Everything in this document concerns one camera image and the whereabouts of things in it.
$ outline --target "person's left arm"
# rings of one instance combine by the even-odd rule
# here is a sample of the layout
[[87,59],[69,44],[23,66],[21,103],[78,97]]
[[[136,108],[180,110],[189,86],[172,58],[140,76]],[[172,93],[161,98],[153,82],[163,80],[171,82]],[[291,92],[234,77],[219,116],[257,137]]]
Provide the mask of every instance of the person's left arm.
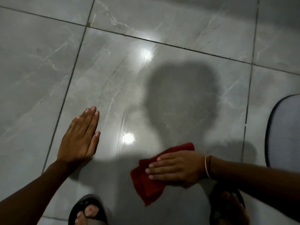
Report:
[[0,202],[3,224],[37,224],[62,183],[80,164],[95,154],[100,132],[99,112],[86,109],[69,126],[59,147],[57,160],[37,179]]

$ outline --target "pink bracelet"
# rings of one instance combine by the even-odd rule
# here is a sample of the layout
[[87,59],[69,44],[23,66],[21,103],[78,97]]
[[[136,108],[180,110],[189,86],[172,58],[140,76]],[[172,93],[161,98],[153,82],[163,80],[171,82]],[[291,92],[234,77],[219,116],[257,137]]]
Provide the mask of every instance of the pink bracelet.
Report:
[[206,157],[207,156],[205,156],[205,158],[204,158],[205,171],[206,171],[206,174],[207,174],[208,178],[211,179],[209,174],[208,174],[208,170],[207,170],[207,166],[206,166]]

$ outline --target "folded red cloth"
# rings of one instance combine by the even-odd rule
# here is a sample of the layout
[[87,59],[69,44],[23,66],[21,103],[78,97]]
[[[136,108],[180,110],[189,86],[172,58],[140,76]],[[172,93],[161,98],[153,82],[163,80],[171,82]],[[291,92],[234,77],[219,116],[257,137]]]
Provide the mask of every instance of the folded red cloth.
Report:
[[181,150],[194,151],[195,149],[192,143],[171,147],[151,159],[140,160],[139,166],[130,172],[134,188],[136,189],[137,194],[139,194],[141,199],[144,201],[145,206],[156,201],[161,196],[166,186],[166,182],[164,181],[149,179],[149,175],[146,174],[145,169],[149,167],[150,163],[156,162],[157,158],[161,155]]

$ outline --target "hand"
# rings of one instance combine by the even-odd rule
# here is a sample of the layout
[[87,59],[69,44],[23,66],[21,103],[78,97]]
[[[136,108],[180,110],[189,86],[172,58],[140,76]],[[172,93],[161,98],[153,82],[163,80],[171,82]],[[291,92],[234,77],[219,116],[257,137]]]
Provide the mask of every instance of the hand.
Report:
[[150,179],[183,181],[185,185],[193,185],[206,176],[204,159],[204,155],[195,151],[167,153],[149,164],[145,172],[150,174]]
[[75,118],[62,138],[57,160],[83,162],[91,159],[99,142],[100,132],[95,133],[98,120],[99,111],[94,106]]

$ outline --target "gray tile floor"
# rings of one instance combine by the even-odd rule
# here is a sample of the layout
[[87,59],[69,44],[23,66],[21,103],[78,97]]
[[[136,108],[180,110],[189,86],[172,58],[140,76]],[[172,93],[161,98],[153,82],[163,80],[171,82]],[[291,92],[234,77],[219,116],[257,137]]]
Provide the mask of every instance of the gray tile floor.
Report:
[[[191,141],[265,166],[268,115],[300,93],[299,0],[0,0],[0,200],[56,158],[70,121],[100,111],[94,159],[40,224],[101,196],[110,224],[209,224],[205,185],[145,208],[129,171]],[[253,224],[295,224],[245,194]]]

